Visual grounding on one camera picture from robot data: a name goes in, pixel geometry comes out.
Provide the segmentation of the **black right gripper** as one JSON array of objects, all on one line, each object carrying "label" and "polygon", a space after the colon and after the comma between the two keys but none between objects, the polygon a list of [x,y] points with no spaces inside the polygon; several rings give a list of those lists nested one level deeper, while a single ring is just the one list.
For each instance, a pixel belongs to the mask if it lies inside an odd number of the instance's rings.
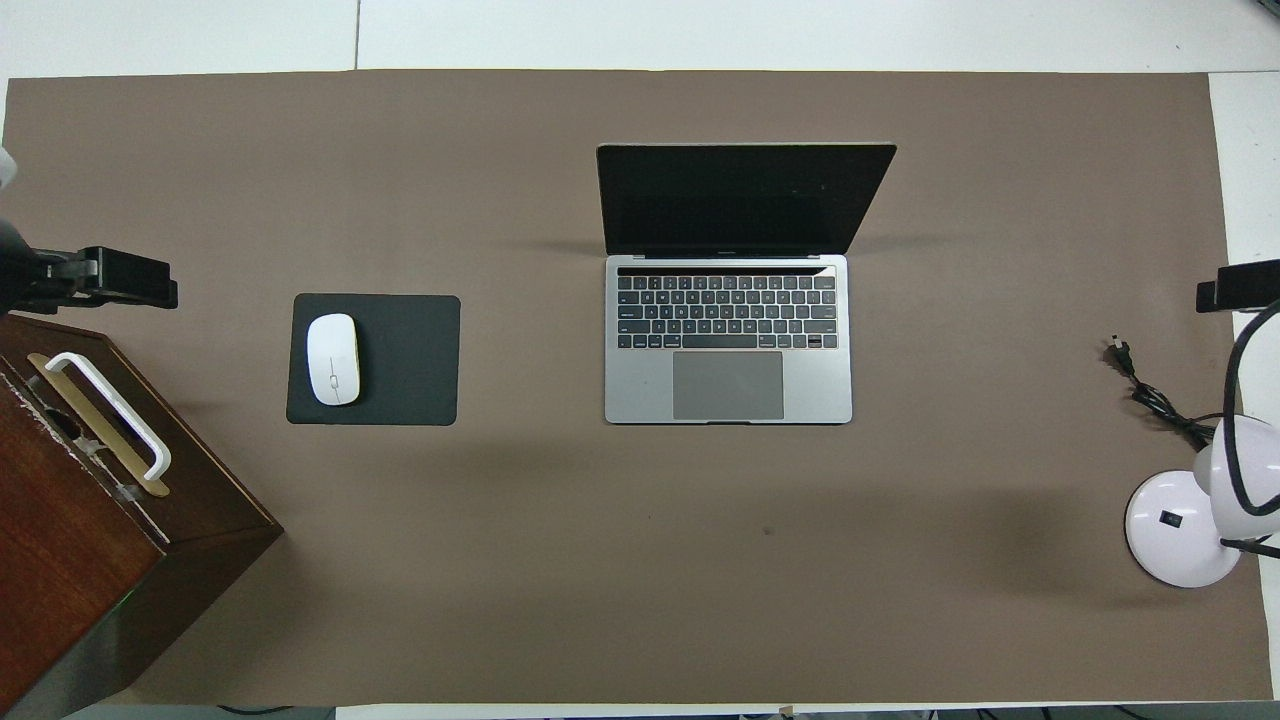
[{"label": "black right gripper", "polygon": [[1277,259],[1221,266],[1196,288],[1197,313],[1260,313],[1277,300]]}]

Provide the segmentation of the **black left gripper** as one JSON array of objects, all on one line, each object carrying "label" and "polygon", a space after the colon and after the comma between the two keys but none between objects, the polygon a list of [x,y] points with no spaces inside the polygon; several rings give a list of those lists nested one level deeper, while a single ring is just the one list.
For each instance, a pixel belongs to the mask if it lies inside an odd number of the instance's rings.
[{"label": "black left gripper", "polygon": [[84,260],[93,265],[84,275],[84,293],[92,299],[160,309],[179,305],[169,263],[102,246],[84,249]]}]

